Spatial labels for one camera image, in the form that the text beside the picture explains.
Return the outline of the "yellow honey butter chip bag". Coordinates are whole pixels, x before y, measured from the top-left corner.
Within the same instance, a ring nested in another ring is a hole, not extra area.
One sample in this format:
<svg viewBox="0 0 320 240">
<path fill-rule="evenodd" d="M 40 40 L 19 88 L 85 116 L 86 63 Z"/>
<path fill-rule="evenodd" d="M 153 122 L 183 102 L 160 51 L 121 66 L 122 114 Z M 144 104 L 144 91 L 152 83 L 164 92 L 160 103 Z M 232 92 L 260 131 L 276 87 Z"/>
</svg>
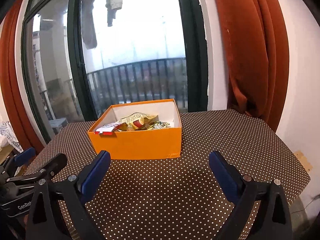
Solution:
<svg viewBox="0 0 320 240">
<path fill-rule="evenodd" d="M 117 121 L 119 124 L 124 124 L 127 131 L 135 131 L 158 118 L 158 115 L 150 115 L 136 112 Z"/>
</svg>

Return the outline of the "red white wafer packet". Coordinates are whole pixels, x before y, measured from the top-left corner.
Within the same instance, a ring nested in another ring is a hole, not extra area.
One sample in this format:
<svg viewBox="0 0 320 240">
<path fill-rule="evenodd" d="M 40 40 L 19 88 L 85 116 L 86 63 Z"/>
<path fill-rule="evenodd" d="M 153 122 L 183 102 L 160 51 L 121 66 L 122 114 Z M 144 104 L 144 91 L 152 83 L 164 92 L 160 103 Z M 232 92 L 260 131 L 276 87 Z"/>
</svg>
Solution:
<svg viewBox="0 0 320 240">
<path fill-rule="evenodd" d="M 99 135 L 111 135 L 113 132 L 118 130 L 121 125 L 121 123 L 117 122 L 106 124 L 104 126 L 101 126 L 100 128 L 97 128 L 94 133 Z"/>
</svg>

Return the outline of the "air conditioner outdoor unit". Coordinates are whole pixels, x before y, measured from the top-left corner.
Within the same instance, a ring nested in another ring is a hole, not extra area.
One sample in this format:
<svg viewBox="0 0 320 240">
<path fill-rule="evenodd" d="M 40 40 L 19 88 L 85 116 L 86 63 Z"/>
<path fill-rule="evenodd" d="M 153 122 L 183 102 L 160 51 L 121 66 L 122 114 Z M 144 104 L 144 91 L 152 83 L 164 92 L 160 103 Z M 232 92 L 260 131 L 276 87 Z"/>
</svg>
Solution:
<svg viewBox="0 0 320 240">
<path fill-rule="evenodd" d="M 49 123 L 54 133 L 57 134 L 61 131 L 61 129 L 67 126 L 68 121 L 66 118 L 59 118 L 59 119 L 49 120 Z"/>
</svg>

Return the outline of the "rust orange left curtain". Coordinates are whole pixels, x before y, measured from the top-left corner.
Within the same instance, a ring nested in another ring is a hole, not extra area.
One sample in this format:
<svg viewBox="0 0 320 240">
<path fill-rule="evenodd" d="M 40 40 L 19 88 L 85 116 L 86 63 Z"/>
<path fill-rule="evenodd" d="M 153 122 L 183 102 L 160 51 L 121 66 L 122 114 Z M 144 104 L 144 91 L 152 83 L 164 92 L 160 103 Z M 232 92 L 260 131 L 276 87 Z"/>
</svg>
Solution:
<svg viewBox="0 0 320 240">
<path fill-rule="evenodd" d="M 27 116 L 16 76 L 15 33 L 22 2 L 16 0 L 4 19 L 1 33 L 1 91 L 9 121 L 22 149 L 32 147 L 39 154 L 44 146 Z"/>
</svg>

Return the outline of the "rust orange curtain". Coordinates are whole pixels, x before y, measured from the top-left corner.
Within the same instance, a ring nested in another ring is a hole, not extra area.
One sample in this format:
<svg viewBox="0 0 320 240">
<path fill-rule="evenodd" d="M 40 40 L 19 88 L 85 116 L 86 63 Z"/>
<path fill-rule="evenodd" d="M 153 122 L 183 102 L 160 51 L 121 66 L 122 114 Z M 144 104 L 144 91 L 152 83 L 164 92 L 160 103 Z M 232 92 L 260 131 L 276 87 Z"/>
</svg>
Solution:
<svg viewBox="0 0 320 240">
<path fill-rule="evenodd" d="M 9 121 L 22 149 L 32 147 L 39 154 L 44 146 L 27 116 L 16 76 L 15 33 L 22 2 L 16 0 L 4 19 L 1 33 L 1 91 Z"/>
<path fill-rule="evenodd" d="M 228 66 L 227 107 L 276 131 L 289 81 L 289 42 L 278 0 L 215 0 Z"/>
</svg>

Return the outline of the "brown polka dot tablecloth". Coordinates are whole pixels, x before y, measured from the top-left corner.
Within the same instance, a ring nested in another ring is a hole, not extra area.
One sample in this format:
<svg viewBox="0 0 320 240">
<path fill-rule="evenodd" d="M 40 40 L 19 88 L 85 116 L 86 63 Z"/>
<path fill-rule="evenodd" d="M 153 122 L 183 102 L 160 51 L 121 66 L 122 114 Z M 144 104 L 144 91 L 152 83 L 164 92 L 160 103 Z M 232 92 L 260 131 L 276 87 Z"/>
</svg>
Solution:
<svg viewBox="0 0 320 240">
<path fill-rule="evenodd" d="M 233 205 L 212 171 L 217 150 L 256 181 L 279 179 L 293 203 L 310 176 L 261 119 L 234 110 L 183 113 L 179 158 L 114 160 L 86 208 L 106 239 L 213 239 Z"/>
</svg>

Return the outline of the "orange cardboard box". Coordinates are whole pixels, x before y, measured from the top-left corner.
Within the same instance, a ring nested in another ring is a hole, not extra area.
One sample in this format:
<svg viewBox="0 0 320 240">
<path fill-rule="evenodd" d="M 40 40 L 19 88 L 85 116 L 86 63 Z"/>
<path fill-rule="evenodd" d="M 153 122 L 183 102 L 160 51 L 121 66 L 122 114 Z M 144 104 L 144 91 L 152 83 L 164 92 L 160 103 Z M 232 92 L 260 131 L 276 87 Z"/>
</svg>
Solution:
<svg viewBox="0 0 320 240">
<path fill-rule="evenodd" d="M 165 129 L 100 134 L 97 129 L 133 113 L 155 115 L 169 123 Z M 106 150 L 113 160 L 172 159 L 181 155 L 182 122 L 174 99 L 132 102 L 110 106 L 87 131 L 94 150 Z"/>
</svg>

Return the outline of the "pale yellow cartoon snack packet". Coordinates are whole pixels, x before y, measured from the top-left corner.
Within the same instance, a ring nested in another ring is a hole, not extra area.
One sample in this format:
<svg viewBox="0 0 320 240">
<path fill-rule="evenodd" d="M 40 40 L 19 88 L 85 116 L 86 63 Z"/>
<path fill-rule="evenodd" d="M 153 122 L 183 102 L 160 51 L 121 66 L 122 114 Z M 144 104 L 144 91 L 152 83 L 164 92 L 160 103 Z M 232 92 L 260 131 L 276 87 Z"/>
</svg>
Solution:
<svg viewBox="0 0 320 240">
<path fill-rule="evenodd" d="M 157 121 L 154 122 L 149 129 L 150 130 L 155 130 L 155 129 L 165 129 L 165 128 L 170 128 L 170 124 L 168 122 L 164 122 L 164 121 Z"/>
</svg>

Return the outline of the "grey hanging garment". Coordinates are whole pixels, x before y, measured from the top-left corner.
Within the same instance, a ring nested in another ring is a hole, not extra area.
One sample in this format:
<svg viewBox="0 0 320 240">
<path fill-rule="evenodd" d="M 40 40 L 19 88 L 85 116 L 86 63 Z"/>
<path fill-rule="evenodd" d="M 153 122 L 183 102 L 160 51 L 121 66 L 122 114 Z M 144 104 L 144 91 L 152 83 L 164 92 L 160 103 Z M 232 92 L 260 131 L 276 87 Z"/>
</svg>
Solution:
<svg viewBox="0 0 320 240">
<path fill-rule="evenodd" d="M 93 22 L 94 0 L 81 0 L 81 35 L 86 49 L 97 47 L 97 38 Z"/>
</svg>

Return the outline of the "black balcony railing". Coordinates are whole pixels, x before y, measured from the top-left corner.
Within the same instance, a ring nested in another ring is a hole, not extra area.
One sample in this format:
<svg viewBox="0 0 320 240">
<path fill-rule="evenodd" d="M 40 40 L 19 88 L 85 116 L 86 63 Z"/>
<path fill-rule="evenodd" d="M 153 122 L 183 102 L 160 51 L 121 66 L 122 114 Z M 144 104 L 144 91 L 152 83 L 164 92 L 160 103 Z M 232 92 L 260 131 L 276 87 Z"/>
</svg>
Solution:
<svg viewBox="0 0 320 240">
<path fill-rule="evenodd" d="M 164 58 L 120 64 L 87 74 L 93 109 L 100 117 L 111 105 L 174 99 L 180 112 L 188 110 L 186 60 Z"/>
</svg>

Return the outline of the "small hanging garment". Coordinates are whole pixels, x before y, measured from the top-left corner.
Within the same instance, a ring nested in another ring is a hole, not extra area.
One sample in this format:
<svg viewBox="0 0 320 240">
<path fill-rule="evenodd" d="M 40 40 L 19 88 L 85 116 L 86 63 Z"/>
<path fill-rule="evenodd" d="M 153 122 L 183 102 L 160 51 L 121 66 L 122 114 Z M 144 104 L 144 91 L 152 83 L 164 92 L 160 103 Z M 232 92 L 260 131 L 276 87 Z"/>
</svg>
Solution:
<svg viewBox="0 0 320 240">
<path fill-rule="evenodd" d="M 122 8 L 123 0 L 106 0 L 105 7 L 107 8 L 107 26 L 113 25 L 113 20 L 116 18 L 116 12 Z"/>
</svg>

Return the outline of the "rust orange right curtain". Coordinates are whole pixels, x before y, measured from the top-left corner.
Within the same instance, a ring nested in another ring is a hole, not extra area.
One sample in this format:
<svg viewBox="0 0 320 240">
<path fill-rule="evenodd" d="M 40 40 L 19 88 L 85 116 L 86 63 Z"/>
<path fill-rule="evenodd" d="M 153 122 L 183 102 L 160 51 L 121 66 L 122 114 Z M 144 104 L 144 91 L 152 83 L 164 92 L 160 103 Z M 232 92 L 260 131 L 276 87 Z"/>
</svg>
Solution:
<svg viewBox="0 0 320 240">
<path fill-rule="evenodd" d="M 289 81 L 289 42 L 278 0 L 215 0 L 228 66 L 227 107 L 276 131 Z"/>
</svg>

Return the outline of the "dark green window frame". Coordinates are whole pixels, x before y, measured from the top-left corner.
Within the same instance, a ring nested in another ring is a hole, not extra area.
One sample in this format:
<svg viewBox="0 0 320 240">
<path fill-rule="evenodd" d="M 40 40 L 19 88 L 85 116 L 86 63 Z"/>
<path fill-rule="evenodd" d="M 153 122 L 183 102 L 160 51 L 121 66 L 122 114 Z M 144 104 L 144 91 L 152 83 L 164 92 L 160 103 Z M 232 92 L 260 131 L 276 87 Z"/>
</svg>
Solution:
<svg viewBox="0 0 320 240">
<path fill-rule="evenodd" d="M 45 142 L 49 120 L 94 121 L 87 74 L 138 61 L 183 57 L 187 112 L 208 104 L 208 59 L 199 0 L 123 0 L 111 27 L 106 0 L 94 0 L 97 47 L 81 35 L 81 0 L 29 0 L 22 25 L 22 69 L 28 100 Z"/>
</svg>

